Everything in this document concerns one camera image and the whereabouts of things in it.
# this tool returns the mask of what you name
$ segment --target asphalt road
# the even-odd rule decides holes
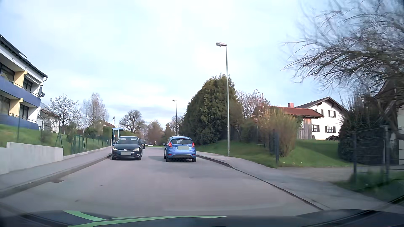
[[[242,172],[212,161],[165,162],[162,148],[143,159],[107,159],[3,198],[25,212],[79,210],[123,216],[298,215],[318,211]]]

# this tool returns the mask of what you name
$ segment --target grass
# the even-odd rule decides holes
[[[279,167],[331,167],[347,166],[348,163],[338,158],[338,141],[297,140],[296,147],[287,157],[280,158]],[[227,141],[202,145],[198,151],[227,155]],[[276,168],[275,156],[267,148],[252,143],[231,141],[230,156],[243,158]]]
[[[40,140],[41,132],[39,130],[20,128],[19,138],[17,141],[17,127],[0,124],[0,135],[1,135],[0,147],[6,147],[7,142],[26,143],[26,144],[43,145],[50,147],[62,147],[60,139],[57,140],[57,133],[51,133],[49,135],[48,141],[42,143]],[[86,144],[87,151],[107,146],[105,142],[102,143],[102,141],[99,141],[98,143],[97,139],[85,138],[84,142]],[[71,144],[67,141],[66,135],[62,135],[62,143],[63,143],[63,155],[66,156],[72,154]]]
[[[402,202],[402,199],[395,200],[404,196],[404,172],[391,172],[388,181],[384,178],[384,172],[369,171],[367,173],[358,173],[356,181],[354,181],[352,175],[348,181],[339,181],[335,182],[335,184],[385,202]]]

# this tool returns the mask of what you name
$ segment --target awning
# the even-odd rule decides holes
[[[26,77],[29,81],[31,81],[31,82],[33,82],[33,83],[36,83],[37,85],[41,85],[41,83],[40,83],[37,79],[34,79],[31,75],[26,74],[25,77]]]

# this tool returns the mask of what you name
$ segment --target lamp post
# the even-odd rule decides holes
[[[175,102],[175,136],[177,136],[177,127],[178,127],[178,122],[177,122],[177,110],[178,110],[178,101],[173,99]]]
[[[227,78],[227,156],[230,156],[230,110],[229,110],[229,68],[227,65],[227,44],[217,42],[216,46],[226,47],[226,78]]]

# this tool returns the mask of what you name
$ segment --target windshield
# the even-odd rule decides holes
[[[0,0],[0,213],[404,214],[404,0],[81,2]]]
[[[119,138],[119,140],[116,142],[116,144],[139,144],[139,141],[137,138]]]
[[[172,144],[192,144],[192,140],[190,139],[172,139]]]

